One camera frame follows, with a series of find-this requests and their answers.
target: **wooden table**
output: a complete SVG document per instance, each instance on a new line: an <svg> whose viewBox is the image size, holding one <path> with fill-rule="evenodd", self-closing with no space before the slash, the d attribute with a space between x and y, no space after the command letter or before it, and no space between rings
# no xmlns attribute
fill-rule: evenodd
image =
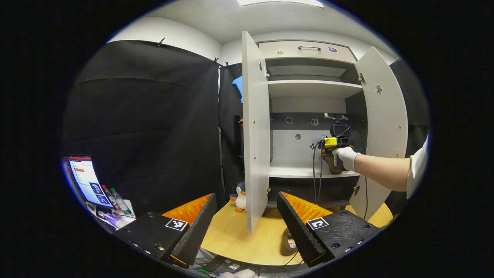
<svg viewBox="0 0 494 278"><path fill-rule="evenodd" d="M346 206L346 210L355 213L352 206ZM284 256L280 252L283 231L287 228L280 212L268 209L253 234L247 233L246 217L247 213L236 212L235 203L228 202L214 215L201 247L237 261L271 266L286 264L293 255ZM369 223L382 227L392 219L393 215L383 204ZM288 265L301 261L298 253Z"/></svg>

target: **white sleeve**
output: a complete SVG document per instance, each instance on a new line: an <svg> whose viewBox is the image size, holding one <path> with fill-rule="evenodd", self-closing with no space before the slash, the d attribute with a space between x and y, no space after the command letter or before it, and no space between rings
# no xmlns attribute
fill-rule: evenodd
<svg viewBox="0 0 494 278"><path fill-rule="evenodd" d="M420 183L420 179L424 174L428 158L428 143L429 135L427 135L427 139L425 140L422 148L420 148L414 155L410 156L412 159L412 167L410 167L407 177L407 199L410 199L410 196L412 196L413 192L416 190L418 184Z"/></svg>

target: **stuffed penguin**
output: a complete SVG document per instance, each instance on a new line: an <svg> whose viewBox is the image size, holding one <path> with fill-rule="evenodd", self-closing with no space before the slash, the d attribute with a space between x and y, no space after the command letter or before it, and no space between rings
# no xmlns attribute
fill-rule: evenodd
<svg viewBox="0 0 494 278"><path fill-rule="evenodd" d="M243 181L243 182L240 182L238 185L237 185L237 194L231 194L230 197L235 197L236 196L236 200L235 200L235 205L236 205L236 208L235 208L235 211L237 212L246 212L246 208L247 208L247 198L246 198L246 182Z"/></svg>

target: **white glove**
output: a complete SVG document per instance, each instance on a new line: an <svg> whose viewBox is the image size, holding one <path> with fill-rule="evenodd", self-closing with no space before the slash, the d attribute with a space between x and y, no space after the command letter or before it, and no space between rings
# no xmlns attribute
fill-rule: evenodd
<svg viewBox="0 0 494 278"><path fill-rule="evenodd" d="M223 272L219 277L220 278L259 278L257 273L255 273L250 269L244 269L235 274L232 274L230 272Z"/></svg>
<svg viewBox="0 0 494 278"><path fill-rule="evenodd" d="M343 167L346 170L355 171L355 157L359 154L359 152L355 152L350 147L337 148L333 151L334 165L337 166L339 156L343 160Z"/></svg>

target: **water bottle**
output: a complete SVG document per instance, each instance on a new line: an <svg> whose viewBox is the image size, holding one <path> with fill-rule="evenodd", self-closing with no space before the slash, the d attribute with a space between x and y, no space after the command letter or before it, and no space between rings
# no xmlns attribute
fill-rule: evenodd
<svg viewBox="0 0 494 278"><path fill-rule="evenodd" d="M117 211L119 211L120 210L120 206L117 204L117 201L115 200L115 197L113 197L113 195L110 193L110 191L106 188L105 185L101 185L101 187L103 188L103 190L105 190L106 195L108 196L108 199L110 199L110 202L112 203L112 205L115 207L115 209Z"/></svg>
<svg viewBox="0 0 494 278"><path fill-rule="evenodd" d="M132 214L132 212L129 210L129 208L125 204L124 199L122 199L120 194L117 193L115 188L112 188L111 191L113 193L113 197L115 197L117 204L120 206L120 208L123 210L123 212L125 212L125 214Z"/></svg>

